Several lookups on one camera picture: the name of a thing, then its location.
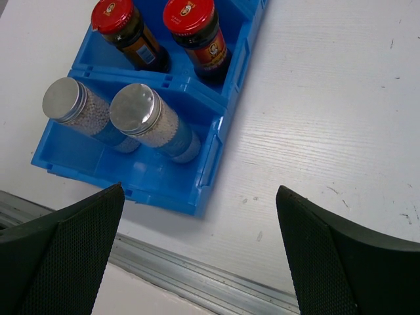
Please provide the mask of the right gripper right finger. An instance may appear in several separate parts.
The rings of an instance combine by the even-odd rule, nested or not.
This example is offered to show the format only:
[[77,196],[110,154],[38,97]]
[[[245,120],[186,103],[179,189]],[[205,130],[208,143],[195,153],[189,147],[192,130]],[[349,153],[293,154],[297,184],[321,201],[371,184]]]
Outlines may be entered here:
[[419,244],[280,186],[276,209],[301,314],[418,314]]

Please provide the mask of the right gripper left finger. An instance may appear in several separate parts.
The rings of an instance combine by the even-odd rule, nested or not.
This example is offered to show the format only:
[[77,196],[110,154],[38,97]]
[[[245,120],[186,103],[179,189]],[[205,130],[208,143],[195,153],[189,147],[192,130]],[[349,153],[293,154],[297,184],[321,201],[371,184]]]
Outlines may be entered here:
[[90,314],[123,212],[114,184],[1,229],[2,314]]

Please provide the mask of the silver-lid bead jar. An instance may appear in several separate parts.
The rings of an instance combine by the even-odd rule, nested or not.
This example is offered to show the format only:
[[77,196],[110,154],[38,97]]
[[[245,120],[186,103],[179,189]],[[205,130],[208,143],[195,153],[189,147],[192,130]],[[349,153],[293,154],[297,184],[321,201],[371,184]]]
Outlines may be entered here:
[[63,77],[51,84],[43,96],[42,109],[49,119],[118,152],[128,154],[140,146],[113,125],[110,105],[74,78]]
[[200,152],[196,132],[145,84],[127,85],[114,96],[110,120],[123,134],[175,163],[188,163]]

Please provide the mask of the red-lid chili jar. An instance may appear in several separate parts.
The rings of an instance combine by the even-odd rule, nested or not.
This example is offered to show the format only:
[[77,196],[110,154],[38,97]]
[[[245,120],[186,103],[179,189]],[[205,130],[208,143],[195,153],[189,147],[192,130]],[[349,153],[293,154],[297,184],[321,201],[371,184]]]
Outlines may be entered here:
[[232,53],[222,34],[214,1],[168,1],[163,23],[185,50],[200,79],[224,81]]
[[169,53],[158,43],[133,1],[99,1],[91,13],[91,27],[136,70],[169,72]]

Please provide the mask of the blue near storage bin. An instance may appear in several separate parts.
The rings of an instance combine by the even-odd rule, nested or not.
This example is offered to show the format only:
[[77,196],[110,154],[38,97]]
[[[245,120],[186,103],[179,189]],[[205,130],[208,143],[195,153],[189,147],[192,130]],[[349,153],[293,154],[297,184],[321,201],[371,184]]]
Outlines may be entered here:
[[131,154],[120,154],[93,138],[49,121],[32,165],[101,188],[120,182],[128,200],[202,217],[229,126],[226,99],[219,90],[178,75],[129,77],[81,70],[72,70],[68,75],[107,101],[128,84],[148,85],[197,132],[201,150],[186,164],[174,163],[145,146]]

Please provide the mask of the blue storage bin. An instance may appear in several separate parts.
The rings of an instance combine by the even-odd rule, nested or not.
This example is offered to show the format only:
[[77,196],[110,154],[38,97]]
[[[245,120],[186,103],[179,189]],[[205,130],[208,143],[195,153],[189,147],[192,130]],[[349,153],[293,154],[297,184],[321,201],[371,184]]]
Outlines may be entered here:
[[163,24],[165,1],[135,1],[146,25],[171,57],[169,73],[136,71],[133,65],[96,31],[88,30],[73,62],[74,70],[133,77],[140,82],[152,81],[164,87],[188,86],[208,95],[228,111],[234,111],[243,79],[246,76],[253,44],[264,16],[266,1],[215,1],[219,23],[226,44],[232,53],[226,79],[221,85],[200,81],[184,49],[173,40]]
[[174,163],[145,146],[131,154],[120,154],[93,138],[49,121],[32,165],[101,188],[120,182],[128,200],[202,217],[229,126],[226,99],[219,90],[178,75],[129,77],[81,70],[72,70],[68,75],[107,101],[128,84],[148,85],[197,132],[201,150],[186,164]]

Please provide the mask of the blue middle storage bin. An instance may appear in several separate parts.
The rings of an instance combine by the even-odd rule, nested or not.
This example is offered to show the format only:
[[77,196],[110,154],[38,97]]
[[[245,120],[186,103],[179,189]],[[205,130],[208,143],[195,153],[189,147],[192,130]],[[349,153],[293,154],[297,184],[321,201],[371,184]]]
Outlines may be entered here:
[[73,62],[74,70],[133,77],[140,82],[152,81],[164,87],[188,86],[208,95],[228,111],[234,111],[243,79],[246,76],[253,44],[264,16],[266,1],[215,1],[219,23],[226,44],[232,53],[226,79],[221,85],[200,81],[184,49],[173,40],[163,24],[165,1],[135,1],[146,25],[171,57],[169,73],[136,71],[133,65],[96,31],[88,30]]

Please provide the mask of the aluminium front rail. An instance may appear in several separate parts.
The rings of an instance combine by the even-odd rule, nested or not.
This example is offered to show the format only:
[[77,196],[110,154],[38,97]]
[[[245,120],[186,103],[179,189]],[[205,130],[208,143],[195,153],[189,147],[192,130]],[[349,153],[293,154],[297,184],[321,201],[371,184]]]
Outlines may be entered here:
[[[1,193],[1,229],[53,211]],[[118,232],[108,258],[148,282],[217,314],[298,314],[294,296],[126,237]]]

